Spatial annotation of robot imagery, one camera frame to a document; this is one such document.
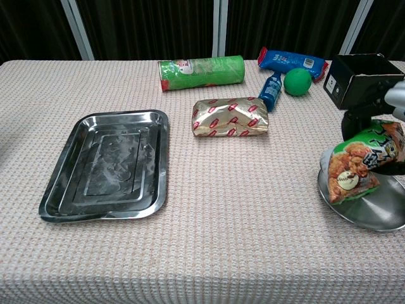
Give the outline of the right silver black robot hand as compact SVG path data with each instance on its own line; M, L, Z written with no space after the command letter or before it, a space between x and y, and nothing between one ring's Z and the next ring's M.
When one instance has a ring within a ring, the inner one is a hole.
M379 82L368 90L344 113L341 123L343 140L349 140L371 126L372 118L393 115L404 121L404 81L395 85Z

